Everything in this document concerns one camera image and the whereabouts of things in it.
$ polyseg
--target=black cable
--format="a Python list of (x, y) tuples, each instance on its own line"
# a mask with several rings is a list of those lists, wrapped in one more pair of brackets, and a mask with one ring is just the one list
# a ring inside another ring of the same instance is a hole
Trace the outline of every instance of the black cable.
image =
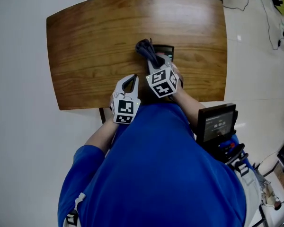
[(278, 47), (275, 49), (275, 48), (274, 48), (274, 45), (273, 45), (273, 43), (271, 42), (271, 39), (270, 39), (270, 33), (269, 33), (270, 24), (269, 24), (269, 22), (268, 22), (268, 14), (267, 14), (267, 12), (266, 12), (266, 9), (265, 9), (265, 6), (264, 6), (264, 3), (263, 3), (262, 0), (261, 0), (261, 3), (262, 3), (262, 6), (263, 6), (263, 8), (264, 8), (264, 11), (265, 11), (265, 13), (266, 13), (266, 20), (267, 20), (267, 23), (268, 23), (268, 38), (269, 38), (269, 41), (270, 41), (270, 43), (271, 43), (272, 49), (276, 51), (276, 50), (279, 49), (279, 47), (280, 47), (280, 45), (281, 45), (281, 39), (278, 41)]
[(223, 5), (223, 7), (228, 8), (228, 9), (239, 9), (239, 10), (241, 10), (242, 12), (244, 12), (244, 10), (245, 10), (245, 8), (247, 7), (248, 4), (249, 4), (249, 0), (247, 0), (247, 4), (245, 5), (245, 7), (244, 7), (243, 9), (240, 9), (240, 8), (230, 8), (230, 7), (226, 7), (226, 6), (224, 6), (224, 5)]

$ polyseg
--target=wood grain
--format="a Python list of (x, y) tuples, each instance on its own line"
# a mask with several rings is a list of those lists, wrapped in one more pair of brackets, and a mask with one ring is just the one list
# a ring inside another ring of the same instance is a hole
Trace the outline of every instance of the wood grain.
[(107, 107), (118, 80), (138, 74), (142, 103), (157, 100), (147, 86), (144, 38), (175, 47), (185, 90), (199, 101), (224, 99), (227, 39), (218, 0), (90, 0), (47, 18), (47, 47), (61, 110)]

